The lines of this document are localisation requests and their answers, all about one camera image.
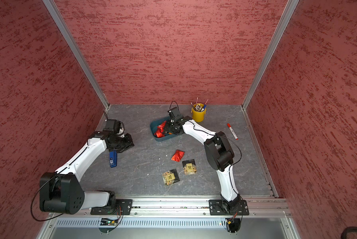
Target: orange wire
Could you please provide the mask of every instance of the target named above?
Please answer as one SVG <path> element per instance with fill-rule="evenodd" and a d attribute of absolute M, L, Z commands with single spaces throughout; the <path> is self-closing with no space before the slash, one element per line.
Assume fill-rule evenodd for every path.
<path fill-rule="evenodd" d="M 122 216 L 122 207 L 119 205 L 119 207 L 120 207 L 120 216 L 119 216 L 119 218 Z"/>
<path fill-rule="evenodd" d="M 234 219 L 237 216 L 237 212 L 235 212 L 234 216 L 230 219 L 228 219 L 228 221 L 230 221 L 231 219 Z"/>

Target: snack packet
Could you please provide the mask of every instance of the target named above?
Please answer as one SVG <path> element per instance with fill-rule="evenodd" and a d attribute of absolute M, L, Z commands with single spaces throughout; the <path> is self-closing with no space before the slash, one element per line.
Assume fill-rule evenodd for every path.
<path fill-rule="evenodd" d="M 195 160 L 185 160 L 182 161 L 182 166 L 184 167 L 184 174 L 191 175 L 197 173 L 197 167 Z"/>
<path fill-rule="evenodd" d="M 179 174 L 177 173 L 176 169 L 169 170 L 162 174 L 162 178 L 164 180 L 165 185 L 172 185 L 175 182 L 179 182 L 180 179 L 178 178 Z"/>

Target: pen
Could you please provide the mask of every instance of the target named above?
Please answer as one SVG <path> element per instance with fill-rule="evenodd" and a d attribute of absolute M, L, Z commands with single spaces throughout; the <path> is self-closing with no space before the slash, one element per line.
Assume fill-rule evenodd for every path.
<path fill-rule="evenodd" d="M 230 131 L 232 132 L 233 136 L 235 137 L 235 140 L 238 140 L 237 135 L 235 134 L 234 130 L 232 129 L 232 127 L 230 126 L 229 123 L 228 123 L 228 127 L 229 127 Z"/>
<path fill-rule="evenodd" d="M 192 104 L 192 102 L 190 103 L 190 105 L 192 106 L 193 110 L 194 110 L 194 111 L 196 111 L 196 110 L 195 110 L 195 108 L 193 107 L 193 104 Z"/>

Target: aluminum frame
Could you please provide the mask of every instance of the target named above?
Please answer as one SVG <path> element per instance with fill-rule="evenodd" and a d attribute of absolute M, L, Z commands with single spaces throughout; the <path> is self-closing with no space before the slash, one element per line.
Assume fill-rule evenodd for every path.
<path fill-rule="evenodd" d="M 132 199 L 129 216 L 124 217 L 229 217 L 212 216 L 209 200 L 219 196 L 116 196 L 118 199 Z M 292 217 L 285 198 L 243 196 L 249 207 L 249 216 L 244 217 Z M 63 217 L 103 217 L 91 215 L 90 209 L 80 210 L 74 215 Z"/>
<path fill-rule="evenodd" d="M 70 46 L 72 53 L 75 55 L 76 60 L 79 62 L 85 75 L 87 76 L 92 87 L 94 88 L 97 96 L 100 98 L 105 109 L 108 109 L 109 102 L 108 102 L 107 98 L 105 97 L 105 94 L 103 93 L 99 84 L 97 83 L 94 74 L 92 73 L 90 67 L 88 66 L 88 63 L 85 61 L 82 52 L 80 51 L 79 47 L 77 46 L 77 44 L 74 40 L 74 37 L 72 36 L 71 32 L 68 30 L 66 22 L 64 22 L 64 19 L 61 16 L 55 2 L 53 0 L 42 0 L 42 1 L 43 1 L 44 5 L 46 5 L 48 12 L 51 14 L 52 19 L 54 19 L 54 22 L 58 26 L 59 31 L 63 35 L 67 44 Z"/>
<path fill-rule="evenodd" d="M 250 137 L 251 137 L 251 139 L 253 141 L 254 149 L 255 149 L 255 151 L 257 153 L 258 160 L 260 162 L 260 165 L 261 165 L 261 168 L 262 168 L 262 171 L 263 171 L 263 175 L 265 176 L 266 181 L 269 183 L 269 186 L 272 188 L 272 192 L 273 192 L 274 197 L 279 197 L 278 192 L 277 192 L 277 190 L 275 188 L 272 176 L 270 175 L 268 166 L 267 166 L 267 164 L 265 162 L 265 159 L 263 157 L 263 154 L 262 154 L 262 151 L 261 151 L 261 148 L 260 148 L 260 144 L 258 143 L 257 137 L 254 134 L 253 126 L 252 126 L 252 123 L 249 120 L 248 113 L 246 112 L 245 108 L 243 108 L 242 106 L 241 106 L 241 108 L 242 108 L 243 117 L 245 118 L 245 122 L 246 122 L 248 130 L 249 130 Z"/>
<path fill-rule="evenodd" d="M 270 59 L 272 58 L 275 49 L 277 48 L 278 43 L 281 40 L 281 37 L 283 35 L 283 32 L 286 29 L 286 26 L 288 25 L 290 18 L 296 9 L 296 6 L 298 4 L 299 0 L 289 0 L 285 6 L 285 9 L 283 10 L 282 16 L 280 18 L 280 21 L 278 22 L 278 25 L 276 27 L 276 30 L 274 31 L 274 34 L 272 36 L 272 39 L 270 40 L 270 43 L 268 45 L 268 49 L 265 52 L 265 55 L 262 58 L 261 64 L 257 70 L 257 74 L 255 75 L 253 79 L 253 83 L 250 86 L 248 93 L 246 94 L 246 97 L 242 103 L 242 107 L 244 109 L 247 108 L 250 100 L 253 97 L 253 94 L 255 90 L 257 89 L 258 84 L 261 81 L 261 78 L 266 70 L 266 67 L 268 66 Z"/>
<path fill-rule="evenodd" d="M 210 215 L 209 200 L 219 199 L 219 196 L 117 196 L 117 198 L 133 200 L 131 213 L 129 216 L 124 216 L 125 221 L 135 221 L 135 219 L 144 221 L 143 218 L 149 221 L 153 221 L 153 218 L 158 221 L 172 221 L 173 218 L 176 221 L 193 221 L 193 219 L 195 221 L 214 221 L 213 219 L 222 221 L 230 217 L 230 215 Z M 295 225 L 292 223 L 292 215 L 285 198 L 243 196 L 243 199 L 247 201 L 250 213 L 249 216 L 243 216 L 244 218 L 281 218 L 288 239 L 299 239 L 299 237 L 294 236 L 296 235 L 296 228 L 293 228 Z M 50 238 L 54 228 L 58 227 L 58 220 L 71 221 L 71 224 L 78 220 L 79 225 L 72 225 L 71 227 L 85 227 L 80 224 L 85 223 L 85 221 L 96 221 L 101 217 L 103 216 L 91 215 L 89 209 L 80 210 L 74 215 L 62 215 L 46 221 L 37 239 Z"/>

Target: wall panel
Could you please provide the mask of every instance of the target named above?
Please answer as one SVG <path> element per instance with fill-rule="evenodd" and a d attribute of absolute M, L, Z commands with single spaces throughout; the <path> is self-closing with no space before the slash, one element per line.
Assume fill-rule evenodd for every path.
<path fill-rule="evenodd" d="M 286 0 L 56 0 L 111 104 L 241 104 Z"/>
<path fill-rule="evenodd" d="M 0 1 L 0 238 L 37 235 L 40 176 L 84 145 L 102 110 L 42 1 Z"/>
<path fill-rule="evenodd" d="M 247 111 L 302 238 L 357 226 L 357 1 L 300 0 Z"/>

